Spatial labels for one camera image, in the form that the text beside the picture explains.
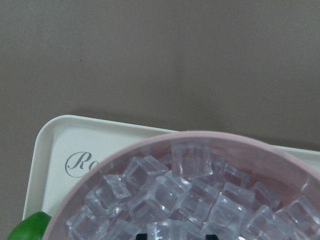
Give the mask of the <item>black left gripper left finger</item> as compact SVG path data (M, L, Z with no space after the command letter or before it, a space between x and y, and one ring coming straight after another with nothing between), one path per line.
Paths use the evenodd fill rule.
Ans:
M138 233L136 235L136 240L147 240L147 234L146 233Z

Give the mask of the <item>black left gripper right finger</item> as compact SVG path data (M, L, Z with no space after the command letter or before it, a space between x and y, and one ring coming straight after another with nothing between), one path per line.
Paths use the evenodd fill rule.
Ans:
M217 240L217 235L215 234L206 234L205 240Z

